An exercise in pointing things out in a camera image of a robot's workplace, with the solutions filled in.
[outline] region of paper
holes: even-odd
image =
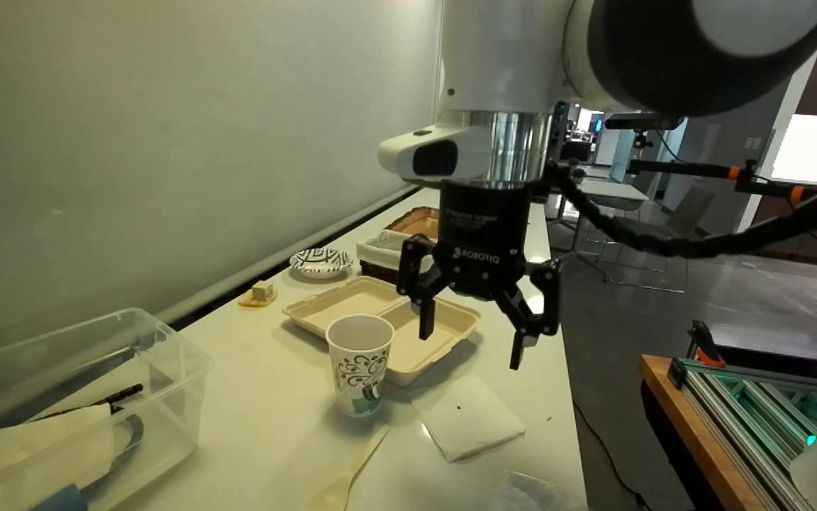
[[[526,434],[522,421],[479,377],[461,377],[444,394],[412,405],[446,461],[463,461]]]

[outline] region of small dish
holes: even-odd
[[[302,277],[331,280],[331,277],[350,275],[351,258],[350,258],[350,253],[340,253],[340,249],[316,246],[316,249],[295,253],[290,258],[290,266]]]

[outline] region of cardboard tray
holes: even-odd
[[[436,242],[441,209],[436,207],[412,207],[407,216],[395,218],[387,231],[398,233],[404,239],[412,239],[419,233],[419,236]]]
[[[387,377],[398,387],[409,387],[424,370],[446,357],[463,339],[470,334],[479,319],[475,309],[436,297],[434,334],[419,340],[418,314],[409,297],[398,296],[391,283],[367,275],[283,309],[283,314],[317,339],[327,339],[327,330],[339,319],[361,312],[381,314],[398,330],[387,373]]]

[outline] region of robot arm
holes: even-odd
[[[560,327],[560,265],[526,262],[527,185],[550,110],[578,99],[663,120],[739,109],[817,48],[817,0],[444,0],[436,121],[381,144],[381,165],[441,187],[441,245],[407,242],[398,289],[429,339],[446,287],[496,302],[522,347]],[[534,314],[516,289],[546,292]]]

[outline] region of wooden shelf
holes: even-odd
[[[753,478],[748,466],[729,445],[713,417],[696,404],[692,394],[673,387],[666,377],[670,357],[642,354],[642,381],[676,429],[678,441],[692,455],[697,472],[723,509],[777,509],[763,486]]]

